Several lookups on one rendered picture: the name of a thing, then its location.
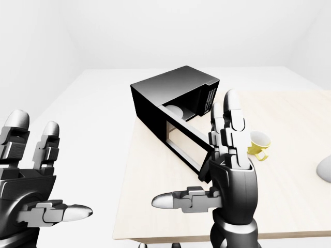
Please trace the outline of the yellow mug white inside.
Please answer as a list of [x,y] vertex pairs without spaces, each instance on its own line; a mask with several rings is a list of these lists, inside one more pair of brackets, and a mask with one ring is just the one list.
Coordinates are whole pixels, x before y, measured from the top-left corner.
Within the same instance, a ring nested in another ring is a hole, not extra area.
[[251,146],[248,147],[247,153],[255,155],[259,161],[264,161],[268,158],[266,149],[271,145],[271,139],[268,135],[260,131],[251,131]]

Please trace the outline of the black microwave door with window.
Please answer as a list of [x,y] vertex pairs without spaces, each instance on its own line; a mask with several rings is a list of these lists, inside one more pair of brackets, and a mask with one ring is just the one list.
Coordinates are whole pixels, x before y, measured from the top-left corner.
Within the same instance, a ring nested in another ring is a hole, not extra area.
[[159,107],[166,124],[163,141],[198,175],[201,182],[209,183],[211,175],[208,163],[214,148],[209,144],[207,135],[193,125],[193,120],[199,119],[199,116],[185,107],[180,108],[184,112],[182,119],[169,116],[164,105]]

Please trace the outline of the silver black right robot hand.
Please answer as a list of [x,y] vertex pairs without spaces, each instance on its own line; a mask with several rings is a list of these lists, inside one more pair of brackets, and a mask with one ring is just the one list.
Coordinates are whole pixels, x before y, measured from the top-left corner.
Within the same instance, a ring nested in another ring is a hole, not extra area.
[[258,203],[257,176],[247,156],[250,132],[235,90],[227,91],[223,105],[213,104],[210,122],[208,139],[213,150],[199,172],[201,181],[213,183],[210,190],[188,187],[185,191],[160,194],[153,198],[152,206],[181,209],[184,213],[215,208],[230,224],[249,224]]

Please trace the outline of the black microwave body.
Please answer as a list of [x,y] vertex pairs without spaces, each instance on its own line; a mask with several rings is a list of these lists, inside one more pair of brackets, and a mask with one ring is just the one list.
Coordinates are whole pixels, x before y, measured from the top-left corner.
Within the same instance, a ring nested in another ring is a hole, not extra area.
[[163,142],[167,140],[167,114],[161,106],[175,105],[183,121],[211,110],[219,79],[190,66],[130,85],[138,118]]

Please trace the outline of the white round turntable plate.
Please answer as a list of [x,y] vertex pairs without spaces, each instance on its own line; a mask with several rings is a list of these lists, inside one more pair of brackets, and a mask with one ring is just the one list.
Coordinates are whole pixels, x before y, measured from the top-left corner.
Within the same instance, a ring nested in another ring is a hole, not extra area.
[[182,119],[184,116],[184,112],[179,106],[170,104],[170,105],[165,106],[165,108],[167,109],[167,113],[169,116],[172,116],[172,117],[176,116],[179,119]]

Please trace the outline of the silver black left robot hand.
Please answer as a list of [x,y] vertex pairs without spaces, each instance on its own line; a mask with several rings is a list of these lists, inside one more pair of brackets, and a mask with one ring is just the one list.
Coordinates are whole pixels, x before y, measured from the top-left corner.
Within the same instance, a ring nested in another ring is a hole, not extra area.
[[59,153],[59,125],[47,123],[37,143],[33,168],[19,168],[29,138],[29,114],[14,110],[0,133],[0,231],[49,227],[59,222],[85,219],[93,214],[82,205],[68,206],[50,200]]

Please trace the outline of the pale grey rounded object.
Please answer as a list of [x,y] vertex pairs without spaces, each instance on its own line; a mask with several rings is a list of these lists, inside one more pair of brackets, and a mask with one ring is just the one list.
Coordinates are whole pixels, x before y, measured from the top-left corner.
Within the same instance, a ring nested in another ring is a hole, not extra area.
[[316,172],[321,179],[331,183],[331,155],[324,158],[318,164]]

